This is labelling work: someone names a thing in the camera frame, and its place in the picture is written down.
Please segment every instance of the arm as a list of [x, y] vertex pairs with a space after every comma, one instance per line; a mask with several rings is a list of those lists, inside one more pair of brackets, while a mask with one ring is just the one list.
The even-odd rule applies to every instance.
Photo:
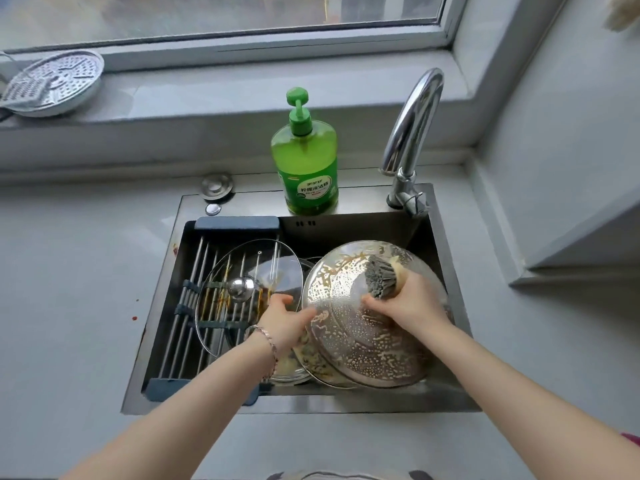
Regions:
[[435, 291], [411, 273], [396, 298], [363, 297], [456, 375], [539, 480], [638, 479], [640, 448], [491, 354], [449, 322]]
[[[291, 300], [273, 295], [259, 322], [271, 335], [279, 356], [289, 352], [316, 314], [313, 309], [287, 312], [285, 304]], [[274, 362], [265, 336], [252, 334], [62, 480], [190, 479]]]

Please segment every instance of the window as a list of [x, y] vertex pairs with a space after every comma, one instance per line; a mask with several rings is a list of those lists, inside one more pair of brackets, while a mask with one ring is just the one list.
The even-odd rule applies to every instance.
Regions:
[[93, 47], [126, 70], [442, 47], [464, 2], [0, 0], [0, 49]]

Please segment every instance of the brush bristles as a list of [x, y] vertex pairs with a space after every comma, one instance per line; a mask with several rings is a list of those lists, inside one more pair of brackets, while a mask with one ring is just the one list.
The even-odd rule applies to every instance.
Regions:
[[396, 290], [397, 278], [394, 268], [378, 256], [369, 256], [364, 277], [367, 291], [373, 298], [386, 298]]

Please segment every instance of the hand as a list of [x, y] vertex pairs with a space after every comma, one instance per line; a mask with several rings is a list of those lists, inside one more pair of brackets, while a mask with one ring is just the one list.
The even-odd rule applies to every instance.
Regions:
[[[298, 343], [307, 324], [316, 316], [314, 308], [305, 308], [299, 312], [287, 311], [285, 305], [292, 301], [293, 297], [290, 295], [271, 295], [269, 307], [258, 322], [258, 325], [269, 332], [278, 350], [278, 358], [289, 353], [291, 348]], [[256, 331], [253, 335], [260, 335], [260, 333]]]
[[380, 300], [367, 294], [362, 297], [362, 303], [370, 310], [391, 317], [415, 337], [434, 326], [452, 325], [434, 286], [409, 270], [404, 287], [396, 297]]

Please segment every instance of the bracelet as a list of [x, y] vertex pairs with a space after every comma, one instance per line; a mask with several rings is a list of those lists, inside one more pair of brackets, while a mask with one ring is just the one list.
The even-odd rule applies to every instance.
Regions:
[[247, 328], [246, 331], [244, 332], [245, 340], [249, 338], [249, 335], [251, 335], [251, 332], [253, 330], [257, 330], [264, 335], [264, 338], [267, 339], [267, 342], [271, 347], [271, 353], [273, 354], [273, 358], [275, 359], [275, 363], [273, 364], [273, 369], [271, 370], [271, 373], [268, 376], [265, 376], [262, 378], [263, 380], [266, 381], [268, 379], [271, 379], [272, 375], [276, 373], [276, 368], [278, 367], [278, 349], [276, 348], [276, 345], [273, 343], [273, 340], [271, 339], [271, 334], [265, 329], [263, 329], [260, 325], [251, 325], [251, 327]]

